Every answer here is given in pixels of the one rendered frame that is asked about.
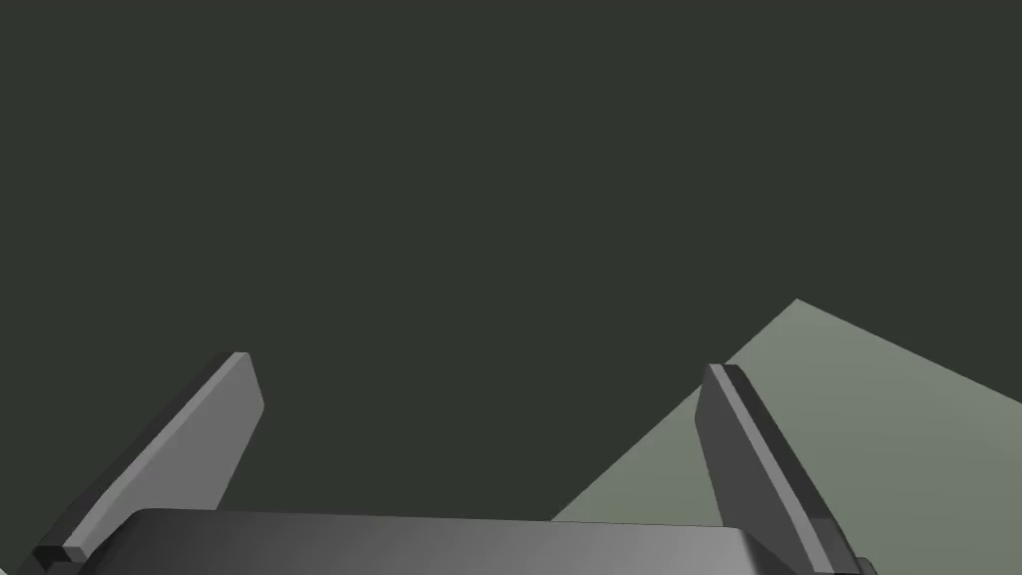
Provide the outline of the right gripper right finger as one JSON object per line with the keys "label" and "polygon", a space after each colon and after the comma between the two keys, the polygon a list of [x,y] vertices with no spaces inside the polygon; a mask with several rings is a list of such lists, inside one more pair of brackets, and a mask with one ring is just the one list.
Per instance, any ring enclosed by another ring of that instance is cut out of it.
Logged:
{"label": "right gripper right finger", "polygon": [[792,575],[862,575],[833,512],[740,367],[707,365],[695,422],[725,526],[749,535]]}

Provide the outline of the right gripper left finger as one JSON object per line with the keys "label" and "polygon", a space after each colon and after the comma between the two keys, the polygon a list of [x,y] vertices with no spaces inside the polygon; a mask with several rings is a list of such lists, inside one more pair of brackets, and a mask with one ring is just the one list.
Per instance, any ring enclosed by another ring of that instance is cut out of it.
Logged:
{"label": "right gripper left finger", "polygon": [[216,509],[263,408],[251,356],[216,354],[61,512],[32,563],[83,564],[138,510]]}

